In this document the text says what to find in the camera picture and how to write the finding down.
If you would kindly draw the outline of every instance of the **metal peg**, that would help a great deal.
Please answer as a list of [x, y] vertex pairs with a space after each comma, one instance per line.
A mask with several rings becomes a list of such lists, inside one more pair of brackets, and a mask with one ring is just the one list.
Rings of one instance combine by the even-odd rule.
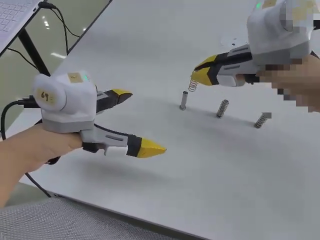
[[229, 101], [226, 99], [221, 102], [219, 110], [216, 113], [216, 117], [218, 119], [221, 119], [223, 117], [223, 115], [225, 114], [225, 111], [227, 110], [228, 105], [229, 105]]
[[182, 111], [186, 110], [187, 98], [188, 98], [188, 92], [187, 91], [183, 91], [181, 105], [180, 105], [180, 109]]
[[261, 117], [254, 124], [254, 127], [260, 129], [268, 119], [271, 119], [271, 112], [263, 112]]

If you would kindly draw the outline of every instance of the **coil spring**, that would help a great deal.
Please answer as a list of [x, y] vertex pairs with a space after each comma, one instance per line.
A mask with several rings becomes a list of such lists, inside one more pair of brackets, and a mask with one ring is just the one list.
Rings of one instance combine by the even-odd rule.
[[190, 79], [190, 84], [188, 90], [194, 92], [197, 89], [198, 83], [195, 80]]
[[225, 114], [225, 111], [227, 110], [227, 107], [229, 105], [229, 101], [228, 100], [223, 100], [221, 102], [221, 105], [219, 107], [218, 112], [216, 113], [216, 116], [220, 119], [223, 117], [223, 115]]
[[260, 129], [262, 127], [263, 124], [265, 124], [265, 122], [268, 120], [268, 118], [266, 118], [266, 116], [264, 114], [261, 115], [261, 117], [258, 119], [258, 121], [256, 121], [256, 123], [254, 124], [254, 126], [257, 129]]

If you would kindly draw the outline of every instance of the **laptop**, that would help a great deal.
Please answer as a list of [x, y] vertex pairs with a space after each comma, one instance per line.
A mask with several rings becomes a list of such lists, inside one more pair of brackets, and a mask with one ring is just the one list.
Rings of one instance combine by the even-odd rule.
[[0, 0], [0, 56], [47, 0]]

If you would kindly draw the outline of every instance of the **handwritten label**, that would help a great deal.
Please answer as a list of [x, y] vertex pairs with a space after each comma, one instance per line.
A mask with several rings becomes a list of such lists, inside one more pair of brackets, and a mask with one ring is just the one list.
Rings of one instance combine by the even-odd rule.
[[82, 79], [80, 73], [78, 72], [71, 72], [68, 73], [68, 77], [69, 77], [69, 81], [72, 84], [79, 84], [79, 83], [83, 83], [84, 80]]
[[55, 105], [56, 103], [56, 96], [53, 93], [43, 90], [41, 88], [38, 88], [36, 90], [36, 96], [38, 100], [46, 104]]
[[319, 8], [314, 0], [301, 0], [300, 6], [292, 9], [293, 22], [305, 21], [308, 15], [319, 13]]
[[277, 0], [265, 0], [262, 5], [262, 9], [274, 7], [276, 3], [277, 3]]

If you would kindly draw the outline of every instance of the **hand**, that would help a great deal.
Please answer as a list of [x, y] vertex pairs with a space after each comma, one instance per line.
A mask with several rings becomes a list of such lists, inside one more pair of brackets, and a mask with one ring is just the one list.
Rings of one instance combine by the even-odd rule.
[[[285, 89], [298, 107], [320, 113], [320, 59], [313, 55], [298, 64], [278, 66], [276, 70], [260, 71], [260, 82], [271, 83], [273, 89]], [[244, 76], [238, 74], [238, 80]]]
[[48, 160], [63, 156], [82, 147], [78, 133], [55, 133], [37, 124], [5, 140], [14, 157], [25, 172], [33, 172]]

